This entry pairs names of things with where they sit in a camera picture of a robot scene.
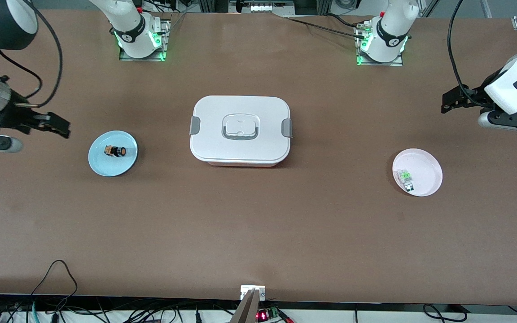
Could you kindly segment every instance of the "brown table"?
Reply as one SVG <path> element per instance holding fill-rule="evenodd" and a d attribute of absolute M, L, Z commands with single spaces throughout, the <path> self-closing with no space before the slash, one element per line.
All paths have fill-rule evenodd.
<path fill-rule="evenodd" d="M 234 299 L 241 284 L 264 284 L 287 301 L 517 305 L 517 133 L 482 129 L 477 108 L 439 112 L 456 85 L 447 20 L 415 23 L 404 67 L 368 67 L 351 39 L 269 14 L 189 14 L 164 63 L 117 61 L 100 12 L 45 15 L 65 52 L 45 109 L 72 122 L 72 136 L 4 131 L 25 148 L 0 153 L 0 292 L 30 292 L 60 258 L 80 294 Z M 41 26 L 10 53 L 45 80 L 33 102 L 55 79 L 54 46 Z M 456 22 L 466 84 L 516 52 L 508 20 Z M 0 74 L 18 92 L 35 87 L 1 58 Z M 219 94 L 285 100 L 289 157 L 269 169 L 195 159 L 193 107 Z M 88 148 L 113 129 L 136 137 L 140 158 L 103 178 Z M 433 196 L 408 196 L 391 178 L 394 156 L 412 147 L 443 167 Z M 71 289 L 58 267 L 40 291 Z"/>

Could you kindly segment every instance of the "teal cable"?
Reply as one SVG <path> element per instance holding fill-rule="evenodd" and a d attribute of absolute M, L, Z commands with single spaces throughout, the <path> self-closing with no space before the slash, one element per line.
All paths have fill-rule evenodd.
<path fill-rule="evenodd" d="M 37 317 L 37 312 L 35 311 L 35 302 L 33 302 L 33 305 L 31 305 L 31 314 L 33 314 L 35 323 L 39 323 L 39 318 Z"/>

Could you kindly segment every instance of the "black velcro strap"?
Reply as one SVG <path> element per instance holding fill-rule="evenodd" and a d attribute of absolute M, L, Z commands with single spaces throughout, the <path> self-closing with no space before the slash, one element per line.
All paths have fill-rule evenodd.
<path fill-rule="evenodd" d="M 117 33 L 117 36 L 119 36 L 119 38 L 122 39 L 125 43 L 134 43 L 137 36 L 141 35 L 145 30 L 145 17 L 142 15 L 140 15 L 140 17 L 141 21 L 139 24 L 130 31 L 118 31 L 117 29 L 113 28 L 115 33 Z"/>
<path fill-rule="evenodd" d="M 390 35 L 386 31 L 384 31 L 384 29 L 382 29 L 382 19 L 378 21 L 378 24 L 376 24 L 376 30 L 378 31 L 378 36 L 384 39 L 384 43 L 386 43 L 386 46 L 388 47 L 398 46 L 400 42 L 404 41 L 406 35 L 408 35 L 408 32 L 398 37 L 396 37 L 395 35 Z"/>

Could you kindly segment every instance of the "round plate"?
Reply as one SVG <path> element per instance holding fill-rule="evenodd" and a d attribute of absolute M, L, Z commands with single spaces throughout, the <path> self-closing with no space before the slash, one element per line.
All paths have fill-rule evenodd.
<path fill-rule="evenodd" d="M 105 146 L 125 147 L 127 154 L 123 157 L 105 155 Z M 123 174 L 137 160 L 137 141 L 125 131 L 109 131 L 95 139 L 89 148 L 89 166 L 101 176 L 117 176 Z"/>
<path fill-rule="evenodd" d="M 398 171 L 407 170 L 412 176 L 414 190 L 407 192 L 413 196 L 429 196 L 442 185 L 442 168 L 438 161 L 422 149 L 406 149 L 399 153 L 392 163 L 392 175 L 396 184 L 406 192 Z"/>

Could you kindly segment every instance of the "gray latch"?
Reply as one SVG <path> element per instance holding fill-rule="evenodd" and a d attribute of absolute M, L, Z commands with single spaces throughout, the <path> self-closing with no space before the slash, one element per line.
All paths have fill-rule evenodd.
<path fill-rule="evenodd" d="M 282 133 L 287 138 L 293 137 L 293 121 L 291 119 L 283 120 Z"/>
<path fill-rule="evenodd" d="M 196 135 L 201 130 L 201 119 L 199 117 L 191 117 L 191 131 L 190 135 Z"/>

